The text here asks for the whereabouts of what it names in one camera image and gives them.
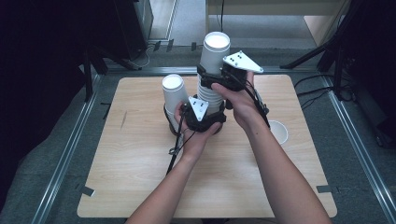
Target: white triangular marker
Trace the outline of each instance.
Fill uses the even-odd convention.
[[[198,119],[198,121],[201,121],[204,118],[207,107],[209,106],[209,102],[199,100],[191,96],[189,96],[189,101],[192,110],[194,111],[195,117]]]
[[[235,54],[226,56],[223,61],[234,68],[248,70],[256,73],[263,73],[264,70],[258,64],[253,62],[244,52],[239,51]]]

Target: hand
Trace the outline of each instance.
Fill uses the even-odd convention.
[[[247,72],[247,81],[254,85],[253,72]],[[248,127],[248,122],[253,119],[254,115],[260,115],[253,100],[245,90],[230,91],[219,83],[213,83],[211,87],[212,90],[216,91],[225,100],[229,100],[233,104],[233,116],[244,130]],[[254,87],[247,86],[247,88],[254,94]]]
[[[175,119],[177,123],[180,123],[182,109],[181,106],[183,105],[180,102],[176,106],[175,110]],[[181,160],[188,160],[196,163],[198,159],[201,157],[202,152],[204,151],[207,139],[212,136],[220,127],[220,123],[216,122],[212,124],[212,126],[204,133],[198,133],[193,130],[190,130],[187,126],[185,120],[181,125],[181,132],[184,134],[183,142],[185,143],[183,149],[183,155],[181,156]]]

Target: metal stand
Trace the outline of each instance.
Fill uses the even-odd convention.
[[[109,58],[115,63],[118,63],[122,67],[128,70],[138,70],[133,65],[125,62],[123,59],[116,57],[108,51],[98,48],[96,46],[87,46],[84,49],[84,75],[85,75],[85,102],[88,102],[93,95],[92,89],[92,71],[91,64],[95,68],[96,72],[101,75],[107,74],[108,68],[103,60],[103,56]]]
[[[332,36],[332,38],[321,46],[313,49],[312,51],[306,53],[301,58],[297,59],[292,63],[288,63],[285,65],[280,65],[281,69],[293,69],[296,66],[308,61],[309,59],[319,55],[324,52],[322,57],[320,58],[317,69],[319,72],[327,72],[329,71],[332,64],[335,62],[335,71],[334,71],[334,93],[337,96],[338,100],[342,100],[340,95],[341,92],[341,77],[343,71],[343,63],[344,63],[344,43],[346,32],[350,29],[350,25],[352,23],[353,18],[359,8],[361,7],[361,3],[363,1],[355,0],[350,3],[350,7],[348,13],[344,17],[340,26],[337,28],[337,31]]]

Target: wire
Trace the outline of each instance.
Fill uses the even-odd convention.
[[[262,101],[259,100],[259,94],[257,93],[256,89],[253,88],[253,91],[254,91],[254,95],[253,95],[253,93],[251,93],[251,91],[248,89],[246,84],[243,84],[241,81],[239,81],[238,78],[236,78],[233,74],[228,73],[228,75],[247,92],[247,94],[253,100],[254,105],[256,106],[260,115],[262,116],[262,119],[268,125],[268,128],[271,128],[270,122],[268,121],[268,118],[267,118],[267,112],[265,112],[265,105],[263,105]],[[251,83],[248,80],[245,79],[244,81],[246,81],[248,83],[248,85],[250,85],[250,87],[253,87],[253,85],[251,85]]]
[[[317,97],[315,97],[315,98],[312,98],[312,99],[309,99],[309,100],[305,101],[305,103],[303,103],[303,104],[301,105],[302,110],[307,109],[307,108],[308,108],[309,106],[311,106],[318,98],[322,97],[325,93],[328,93],[328,92],[330,92],[330,90],[326,90],[326,91],[324,91],[321,95],[319,95],[319,96],[317,96]]]
[[[195,133],[196,133],[196,131],[194,131],[194,132],[192,133],[192,135],[183,143],[183,145],[181,145],[181,147],[178,146],[178,141],[180,140],[180,136],[181,136],[181,126],[183,125],[183,120],[184,120],[184,117],[185,117],[185,116],[186,116],[186,107],[184,107],[184,109],[183,109],[183,113],[181,114],[181,118],[180,118],[180,123],[178,124],[178,128],[177,128],[177,138],[176,138],[176,142],[175,142],[175,147],[173,148],[174,153],[173,153],[173,155],[172,155],[172,160],[171,160],[171,162],[169,163],[168,170],[166,171],[166,174],[167,174],[167,175],[169,174],[169,172],[171,172],[171,170],[172,170],[172,168],[173,168],[173,166],[174,166],[174,164],[175,164],[175,161],[176,161],[178,152],[184,147],[184,145],[186,145],[186,143],[187,143],[187,142],[195,135]]]
[[[151,49],[151,48],[153,48],[153,47],[154,47],[154,46],[149,46],[149,47],[146,48],[146,50],[145,50],[146,56],[147,56],[147,58],[148,58],[148,61],[147,61],[145,64],[140,65],[140,64],[137,64],[137,63],[133,63],[133,62],[132,62],[133,60],[129,60],[127,63],[129,63],[129,64],[131,64],[131,65],[133,65],[133,66],[139,67],[139,68],[146,67],[147,65],[149,65],[149,54],[148,54],[148,50]]]
[[[222,0],[222,4],[221,4],[221,25],[220,25],[221,31],[223,31],[223,28],[222,28],[222,17],[223,17],[223,15],[224,15],[224,0]]]
[[[333,76],[333,75],[316,75],[316,76],[312,76],[312,77],[305,77],[305,78],[299,80],[298,82],[296,82],[296,84],[294,84],[294,89],[295,89],[300,83],[302,83],[303,81],[306,81],[306,80],[308,80],[308,79],[315,78],[315,77],[334,77],[334,76]],[[343,77],[343,80],[350,81],[349,78],[345,78],[345,77]]]
[[[312,90],[312,91],[303,91],[303,92],[297,93],[297,96],[300,97],[300,96],[308,95],[308,94],[311,94],[311,93],[314,93],[317,91],[326,91],[326,90],[332,91],[332,89],[333,89],[333,87],[323,87],[323,88],[319,88],[319,89]]]
[[[192,135],[183,143],[183,145],[181,145],[180,148],[183,148],[184,145],[186,145],[186,143],[195,135],[195,133],[196,133],[196,131],[194,131],[194,132],[192,133]]]
[[[148,44],[148,47],[146,48],[146,50],[148,50],[148,49],[150,49],[150,48],[152,48],[152,47],[154,47],[154,46],[155,46],[154,44]],[[132,59],[130,60],[130,62],[133,62],[134,60],[140,58],[140,56],[142,56],[142,53],[143,53],[143,52],[144,52],[143,50],[140,50],[140,51],[136,54],[136,56],[134,56],[134,58],[132,58]]]
[[[219,12],[219,6],[217,3],[216,3],[216,12]],[[219,13],[216,13],[216,19],[218,20],[218,25],[219,25],[219,28],[221,29],[221,24],[219,21]]]

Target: black cable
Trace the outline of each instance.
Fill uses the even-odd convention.
[[[308,95],[308,94],[311,94],[311,93],[314,93],[317,91],[326,91],[326,90],[332,91],[332,89],[333,89],[333,87],[323,87],[323,88],[319,88],[319,89],[312,90],[312,91],[304,91],[304,92],[297,93],[297,96],[300,97],[300,96]]]
[[[328,93],[330,90],[326,90],[326,91],[324,91],[321,95],[319,95],[319,96],[317,96],[317,97],[315,97],[315,98],[312,98],[312,99],[309,99],[309,100],[307,100],[307,101],[305,101],[305,103],[303,103],[302,105],[301,105],[301,108],[302,108],[302,110],[305,110],[305,109],[307,109],[309,106],[311,106],[318,98],[320,98],[320,97],[322,97],[325,93]]]
[[[296,82],[296,84],[294,84],[294,89],[295,89],[300,83],[302,83],[303,81],[306,81],[306,80],[308,80],[308,79],[315,78],[315,77],[334,77],[334,76],[333,76],[333,75],[316,75],[316,76],[311,76],[311,77],[305,77],[305,78],[299,80],[298,82]],[[343,77],[343,80],[350,81],[350,79],[349,79],[349,78],[346,78],[346,77]]]
[[[224,15],[224,0],[222,0],[222,4],[221,4],[221,26],[220,26],[221,31],[223,31],[223,28],[222,28],[222,17],[223,17],[223,15]]]
[[[176,161],[178,152],[184,147],[184,145],[186,145],[186,143],[187,143],[187,142],[195,135],[195,133],[196,133],[196,131],[194,131],[194,132],[192,133],[192,135],[183,143],[183,145],[181,145],[181,147],[178,146],[178,141],[180,140],[180,136],[181,136],[181,126],[182,126],[182,124],[183,124],[183,119],[184,119],[185,116],[186,116],[186,106],[184,106],[183,113],[182,113],[181,119],[180,119],[180,123],[178,124],[177,139],[176,139],[176,142],[175,142],[175,147],[173,148],[174,153],[173,153],[173,155],[172,155],[172,160],[171,160],[171,162],[169,163],[168,170],[166,171],[166,174],[167,174],[167,175],[169,174],[169,172],[171,172],[171,170],[172,170],[172,168],[173,168],[173,166],[174,166],[174,164],[175,164],[175,161]]]
[[[169,174],[169,172],[171,172],[171,170],[172,170],[172,168],[173,168],[173,166],[174,166],[174,164],[175,164],[175,160],[176,160],[178,151],[179,151],[179,148],[178,148],[178,141],[179,141],[180,136],[181,136],[181,126],[182,126],[182,124],[183,124],[183,119],[184,119],[185,115],[186,115],[186,108],[185,108],[185,106],[184,106],[183,113],[181,114],[181,118],[180,118],[180,123],[178,124],[177,138],[176,138],[176,142],[175,142],[175,147],[173,148],[174,153],[173,153],[173,155],[172,155],[172,160],[171,160],[171,162],[169,163],[168,170],[166,171],[166,174],[167,174],[167,175]]]
[[[257,110],[259,111],[260,115],[262,116],[262,119],[264,119],[265,123],[267,124],[268,128],[271,128],[270,122],[268,121],[267,115],[264,111],[264,108],[262,108],[262,102],[260,102],[257,98],[258,98],[258,93],[256,92],[256,89],[253,88],[253,85],[251,85],[250,82],[248,82],[246,80],[246,82],[253,88],[254,91],[254,95],[253,93],[251,93],[251,91],[248,89],[246,84],[243,84],[241,81],[239,81],[238,78],[236,78],[233,74],[228,73],[228,75],[234,80],[236,81],[246,92],[247,94],[250,96],[250,98],[253,100],[254,105],[256,106]]]

